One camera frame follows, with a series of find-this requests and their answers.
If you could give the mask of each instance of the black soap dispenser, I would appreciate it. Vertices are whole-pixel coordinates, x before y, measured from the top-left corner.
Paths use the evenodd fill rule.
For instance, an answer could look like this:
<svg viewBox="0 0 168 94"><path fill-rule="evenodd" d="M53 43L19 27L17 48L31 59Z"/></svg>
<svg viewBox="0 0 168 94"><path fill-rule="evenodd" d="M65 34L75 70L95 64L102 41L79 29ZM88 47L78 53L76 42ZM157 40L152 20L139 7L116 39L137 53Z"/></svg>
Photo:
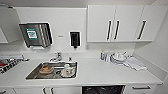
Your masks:
<svg viewBox="0 0 168 94"><path fill-rule="evenodd" d="M80 46L80 32L70 32L71 36L71 46L76 49L78 46Z"/></svg>

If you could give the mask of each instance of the metal handle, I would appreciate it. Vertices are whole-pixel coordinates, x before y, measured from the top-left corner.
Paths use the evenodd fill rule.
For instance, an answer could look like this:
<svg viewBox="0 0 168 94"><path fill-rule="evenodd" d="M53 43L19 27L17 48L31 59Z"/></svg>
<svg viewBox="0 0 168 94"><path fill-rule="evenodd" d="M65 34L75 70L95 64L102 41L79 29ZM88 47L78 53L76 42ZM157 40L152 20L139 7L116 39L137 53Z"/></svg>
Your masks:
<svg viewBox="0 0 168 94"><path fill-rule="evenodd" d="M43 93L46 94L45 88L43 88Z"/></svg>
<svg viewBox="0 0 168 94"><path fill-rule="evenodd" d="M54 94L54 92L53 92L53 88L51 88L51 94Z"/></svg>
<svg viewBox="0 0 168 94"><path fill-rule="evenodd" d="M140 38L141 38L143 29L144 29L144 27L145 27L145 23L146 23L146 21L143 21L143 25L142 25L141 31L140 31L140 33L139 33L139 37L138 37L137 39L140 39Z"/></svg>
<svg viewBox="0 0 168 94"><path fill-rule="evenodd" d="M110 34L110 27L111 27L111 21L109 21L109 29L108 29L107 40L109 39L109 34Z"/></svg>
<svg viewBox="0 0 168 94"><path fill-rule="evenodd" d="M6 91L0 92L0 94L5 94L5 93L6 93Z"/></svg>
<svg viewBox="0 0 168 94"><path fill-rule="evenodd" d="M117 28L116 28L116 34L115 34L115 37L114 37L114 39L116 39L116 38L117 38L117 33L118 33L118 27L119 27L119 21L117 21Z"/></svg>
<svg viewBox="0 0 168 94"><path fill-rule="evenodd" d="M139 89L151 89L149 86L147 87L132 87L134 90L139 90Z"/></svg>

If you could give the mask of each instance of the cabinet door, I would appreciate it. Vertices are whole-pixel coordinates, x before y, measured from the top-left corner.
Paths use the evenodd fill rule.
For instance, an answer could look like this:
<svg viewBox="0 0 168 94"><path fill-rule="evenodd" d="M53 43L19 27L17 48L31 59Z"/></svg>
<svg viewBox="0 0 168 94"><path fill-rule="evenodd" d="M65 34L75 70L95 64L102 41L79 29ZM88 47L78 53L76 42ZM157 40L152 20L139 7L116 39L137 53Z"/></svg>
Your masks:
<svg viewBox="0 0 168 94"><path fill-rule="evenodd" d="M19 88L15 91L17 94L47 94L48 88Z"/></svg>
<svg viewBox="0 0 168 94"><path fill-rule="evenodd" d="M9 43L22 38L20 19L15 9L0 7L0 43Z"/></svg>
<svg viewBox="0 0 168 94"><path fill-rule="evenodd" d="M119 5L116 8L111 41L133 41L144 6Z"/></svg>
<svg viewBox="0 0 168 94"><path fill-rule="evenodd" d="M0 27L0 43L8 43L1 27Z"/></svg>
<svg viewBox="0 0 168 94"><path fill-rule="evenodd" d="M50 88L49 94L82 94L82 87Z"/></svg>
<svg viewBox="0 0 168 94"><path fill-rule="evenodd" d="M123 94L153 94L156 85L126 86Z"/></svg>
<svg viewBox="0 0 168 94"><path fill-rule="evenodd" d="M134 40L153 41L159 31L166 11L166 6L145 6Z"/></svg>
<svg viewBox="0 0 168 94"><path fill-rule="evenodd" d="M0 89L0 94L16 94L13 89Z"/></svg>
<svg viewBox="0 0 168 94"><path fill-rule="evenodd" d="M87 42L110 42L115 7L111 5L88 6Z"/></svg>

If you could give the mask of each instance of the drawer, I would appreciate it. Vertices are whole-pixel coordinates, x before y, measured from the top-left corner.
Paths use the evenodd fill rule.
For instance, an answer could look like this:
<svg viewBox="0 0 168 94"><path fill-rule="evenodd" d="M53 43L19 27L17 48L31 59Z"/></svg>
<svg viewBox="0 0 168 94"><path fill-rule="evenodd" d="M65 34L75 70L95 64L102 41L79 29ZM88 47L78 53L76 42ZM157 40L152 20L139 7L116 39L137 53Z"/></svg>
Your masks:
<svg viewBox="0 0 168 94"><path fill-rule="evenodd" d="M16 94L13 89L0 89L0 94Z"/></svg>
<svg viewBox="0 0 168 94"><path fill-rule="evenodd" d="M153 94L156 85L125 86L123 94Z"/></svg>

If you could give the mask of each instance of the sink basin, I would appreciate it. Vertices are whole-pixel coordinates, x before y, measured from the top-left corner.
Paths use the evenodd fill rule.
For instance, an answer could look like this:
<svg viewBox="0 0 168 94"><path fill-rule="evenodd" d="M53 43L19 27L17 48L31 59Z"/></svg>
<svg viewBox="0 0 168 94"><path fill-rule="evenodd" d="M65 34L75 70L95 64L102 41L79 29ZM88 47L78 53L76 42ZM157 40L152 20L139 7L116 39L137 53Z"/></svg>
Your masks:
<svg viewBox="0 0 168 94"><path fill-rule="evenodd" d="M64 70L64 65L69 64L71 68L73 68L75 73L71 77L63 77L61 76L61 71ZM53 68L53 71L49 74L42 74L39 72L43 66L49 66ZM28 79L67 79L67 78L75 78L77 72L77 62L68 63L68 62L44 62L40 63L27 77Z"/></svg>

